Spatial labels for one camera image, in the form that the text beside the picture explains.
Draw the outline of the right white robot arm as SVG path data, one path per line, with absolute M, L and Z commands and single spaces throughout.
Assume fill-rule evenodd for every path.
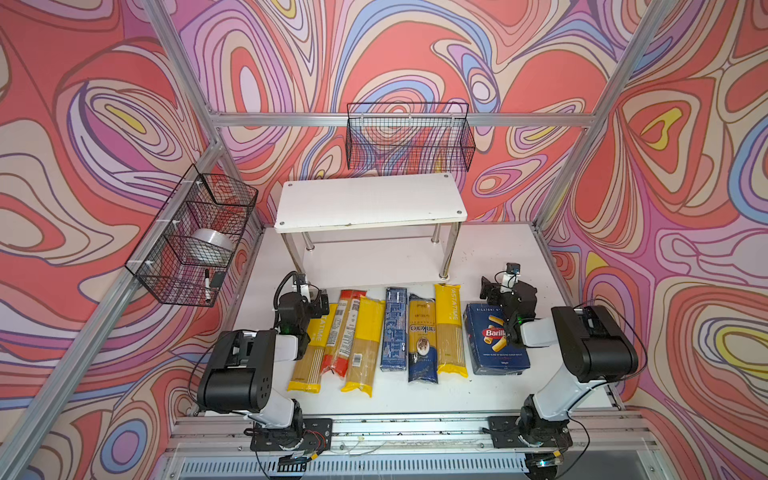
M 562 366 L 529 395 L 512 431 L 529 445 L 568 432 L 571 410 L 589 393 L 632 376 L 639 369 L 635 347 L 603 306 L 559 306 L 536 317 L 537 290 L 506 274 L 501 282 L 481 278 L 480 298 L 501 309 L 500 332 L 509 346 L 559 348 Z

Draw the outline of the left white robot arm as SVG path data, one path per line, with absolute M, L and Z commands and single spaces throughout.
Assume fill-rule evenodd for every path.
M 241 414 L 267 431 L 304 432 L 298 402 L 272 386 L 275 365 L 300 361 L 311 342 L 310 321 L 329 313 L 321 290 L 305 298 L 297 292 L 281 295 L 277 325 L 271 329 L 233 330 L 220 335 L 202 375 L 196 403 L 203 411 Z

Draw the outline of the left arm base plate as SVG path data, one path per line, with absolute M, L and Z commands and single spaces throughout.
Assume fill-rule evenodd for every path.
M 253 423 L 244 434 L 251 439 L 254 452 L 286 452 L 314 454 L 331 447 L 333 420 L 331 418 L 309 418 L 294 420 L 285 429 L 266 429 Z

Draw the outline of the dark blue spaghetti bag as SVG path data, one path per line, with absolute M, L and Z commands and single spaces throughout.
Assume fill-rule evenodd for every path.
M 408 382 L 437 384 L 436 302 L 411 294 L 408 315 Z

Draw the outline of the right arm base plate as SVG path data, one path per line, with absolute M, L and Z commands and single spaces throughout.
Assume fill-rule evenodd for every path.
M 520 416 L 491 416 L 482 432 L 494 448 L 568 450 L 573 445 L 567 421 L 548 421 Z

